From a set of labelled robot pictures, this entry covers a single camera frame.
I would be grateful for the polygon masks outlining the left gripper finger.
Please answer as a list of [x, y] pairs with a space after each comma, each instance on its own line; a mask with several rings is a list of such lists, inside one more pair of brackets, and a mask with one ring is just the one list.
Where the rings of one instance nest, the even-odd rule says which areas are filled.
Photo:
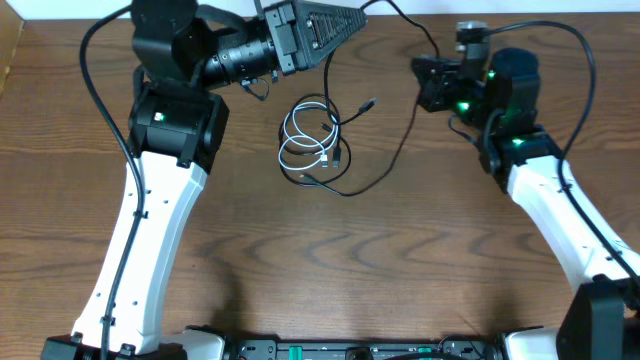
[[366, 14], [358, 8], [297, 1], [295, 11], [314, 40], [345, 40], [367, 24]]
[[318, 66], [332, 51], [364, 29], [366, 25], [367, 23], [364, 22], [334, 28], [335, 34], [332, 35], [329, 29], [320, 25], [319, 22], [314, 22], [311, 27], [303, 22], [299, 27], [301, 36], [299, 69], [309, 70]]

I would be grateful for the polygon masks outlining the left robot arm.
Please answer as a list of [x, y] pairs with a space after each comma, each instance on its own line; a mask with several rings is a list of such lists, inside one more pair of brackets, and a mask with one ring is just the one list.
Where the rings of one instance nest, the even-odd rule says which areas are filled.
[[359, 8], [310, 1], [258, 6], [254, 18], [195, 1], [125, 7], [139, 59], [117, 223], [91, 297], [45, 359], [225, 359], [206, 326], [162, 330], [166, 289], [189, 214], [220, 148], [229, 109], [216, 89], [317, 66], [367, 23]]

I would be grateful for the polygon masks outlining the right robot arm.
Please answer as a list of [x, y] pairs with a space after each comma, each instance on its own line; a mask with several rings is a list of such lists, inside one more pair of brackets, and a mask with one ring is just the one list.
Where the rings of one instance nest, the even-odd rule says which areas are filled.
[[461, 60], [420, 56], [411, 69], [428, 112], [450, 110], [479, 134], [486, 173], [532, 219], [559, 261], [573, 300], [557, 329], [501, 336], [490, 359], [636, 359], [639, 255], [607, 224], [577, 184], [561, 150], [536, 124], [537, 57], [506, 48]]

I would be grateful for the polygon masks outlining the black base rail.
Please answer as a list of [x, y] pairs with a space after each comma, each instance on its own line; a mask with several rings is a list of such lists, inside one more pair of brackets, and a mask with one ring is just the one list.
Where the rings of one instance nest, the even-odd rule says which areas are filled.
[[499, 345], [464, 336], [426, 342], [229, 340], [222, 360], [505, 359]]

